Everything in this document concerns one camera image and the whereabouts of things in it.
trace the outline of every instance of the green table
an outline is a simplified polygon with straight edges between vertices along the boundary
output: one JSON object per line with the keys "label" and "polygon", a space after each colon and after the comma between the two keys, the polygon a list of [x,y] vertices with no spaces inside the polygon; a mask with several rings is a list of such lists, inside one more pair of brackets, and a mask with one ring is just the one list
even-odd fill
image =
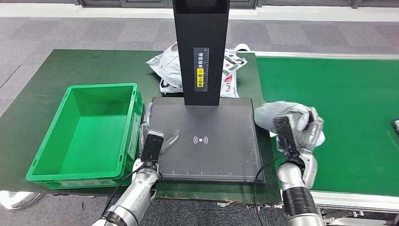
{"label": "green table", "polygon": [[[49,190],[28,182],[25,175],[60,101],[71,85],[135,82],[145,103],[160,97],[159,78],[145,63],[159,51],[54,50],[0,118],[0,190],[58,194],[110,195],[114,188]],[[256,58],[241,54],[248,64],[238,73],[242,97],[262,104]],[[257,128],[263,162],[272,158],[270,137]],[[269,167],[266,186],[257,188],[259,202],[280,203],[276,172]],[[160,182],[157,196],[252,203],[252,186],[232,183]]]}
{"label": "green table", "polygon": [[[314,106],[324,119],[326,141],[314,153],[314,194],[399,211],[399,135],[393,127],[399,120],[399,56],[257,57],[265,101]],[[325,203],[317,197],[316,203]]]}

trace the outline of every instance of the black scanning platform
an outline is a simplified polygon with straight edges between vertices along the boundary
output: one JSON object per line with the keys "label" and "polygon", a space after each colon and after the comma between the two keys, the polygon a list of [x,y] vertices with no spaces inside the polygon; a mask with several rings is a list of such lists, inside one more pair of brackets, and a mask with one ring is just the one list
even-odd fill
{"label": "black scanning platform", "polygon": [[262,164],[251,99],[221,98],[219,106],[185,106],[182,97],[152,102],[151,129],[165,141],[181,130],[159,157],[164,180],[254,182]]}

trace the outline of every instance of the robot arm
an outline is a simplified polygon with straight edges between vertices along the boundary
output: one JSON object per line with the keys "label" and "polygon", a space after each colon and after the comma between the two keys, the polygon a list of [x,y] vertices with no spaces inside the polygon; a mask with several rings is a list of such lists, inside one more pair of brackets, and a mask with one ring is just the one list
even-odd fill
{"label": "robot arm", "polygon": [[163,134],[150,130],[143,153],[137,158],[132,175],[132,183],[119,200],[112,205],[92,226],[138,226],[143,219],[150,201],[156,194],[158,180],[158,156],[162,150]]}
{"label": "robot arm", "polygon": [[278,134],[278,150],[286,156],[286,162],[278,169],[283,191],[284,210],[288,226],[323,226],[309,189],[313,186],[317,162],[313,150],[322,133],[323,120],[315,108],[309,108],[307,128],[292,129],[295,123],[291,114],[273,118]]}

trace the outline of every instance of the metal robot forearm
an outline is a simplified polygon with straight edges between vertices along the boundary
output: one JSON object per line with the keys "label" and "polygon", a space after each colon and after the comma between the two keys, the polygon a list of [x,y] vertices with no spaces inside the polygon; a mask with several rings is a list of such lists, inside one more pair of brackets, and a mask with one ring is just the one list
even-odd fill
{"label": "metal robot forearm", "polygon": [[157,179],[158,173],[153,168],[138,171],[119,200],[92,226],[138,226],[155,197],[152,186]]}
{"label": "metal robot forearm", "polygon": [[283,191],[287,226],[324,226],[299,167],[284,163],[279,167],[277,175]]}

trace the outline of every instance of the wireless charging symbol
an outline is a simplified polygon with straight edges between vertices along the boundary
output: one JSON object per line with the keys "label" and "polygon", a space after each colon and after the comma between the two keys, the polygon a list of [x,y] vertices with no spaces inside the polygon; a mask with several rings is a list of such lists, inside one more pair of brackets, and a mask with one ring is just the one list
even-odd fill
{"label": "wireless charging symbol", "polygon": [[204,136],[203,138],[198,138],[197,136],[195,136],[195,137],[192,139],[192,141],[193,141],[194,144],[198,144],[198,143],[207,144],[207,143],[208,143],[208,137],[207,137],[207,136]]}

